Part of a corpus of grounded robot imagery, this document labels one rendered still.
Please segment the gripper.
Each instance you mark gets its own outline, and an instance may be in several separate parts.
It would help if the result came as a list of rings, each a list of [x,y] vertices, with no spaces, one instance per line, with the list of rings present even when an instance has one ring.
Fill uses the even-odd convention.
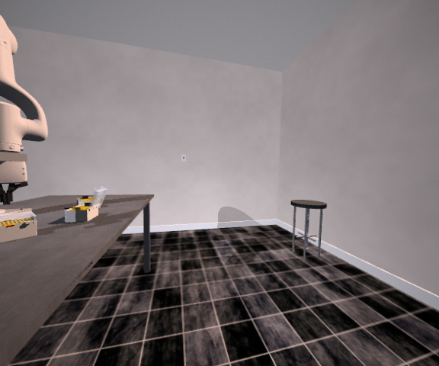
[[[6,193],[2,184],[9,184]],[[0,162],[0,203],[10,204],[12,192],[24,186],[28,186],[25,162]]]

